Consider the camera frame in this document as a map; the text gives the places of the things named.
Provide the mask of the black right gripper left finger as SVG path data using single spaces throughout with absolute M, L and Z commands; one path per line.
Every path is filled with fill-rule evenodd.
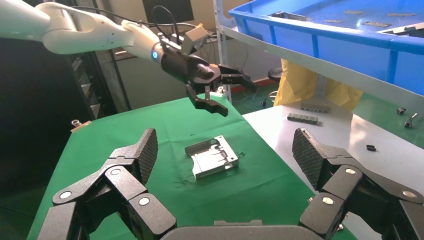
M 156 130 L 115 149 L 101 168 L 58 191 L 38 234 L 40 240 L 88 240 L 117 214 L 138 240 L 159 240 L 177 226 L 174 215 L 146 184 L 158 155 Z

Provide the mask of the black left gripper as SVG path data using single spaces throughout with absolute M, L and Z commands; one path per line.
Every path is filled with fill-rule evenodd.
M 223 85 L 241 85 L 256 93 L 258 85 L 251 81 L 241 68 L 219 64 L 210 64 L 206 60 L 191 54 L 185 54 L 174 49 L 167 49 L 160 61 L 161 69 L 186 85 L 186 93 L 196 109 L 206 110 L 211 114 L 218 113 L 228 116 L 228 109 L 220 103 L 211 100 L 210 90 L 215 91 Z M 205 99 L 197 94 L 205 93 Z

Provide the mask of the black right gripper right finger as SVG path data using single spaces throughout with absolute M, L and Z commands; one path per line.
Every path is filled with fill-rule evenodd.
M 348 213 L 361 217 L 384 240 L 424 237 L 424 197 L 372 172 L 345 149 L 316 140 L 305 128 L 293 135 L 292 153 L 316 195 L 299 224 L 331 239 Z

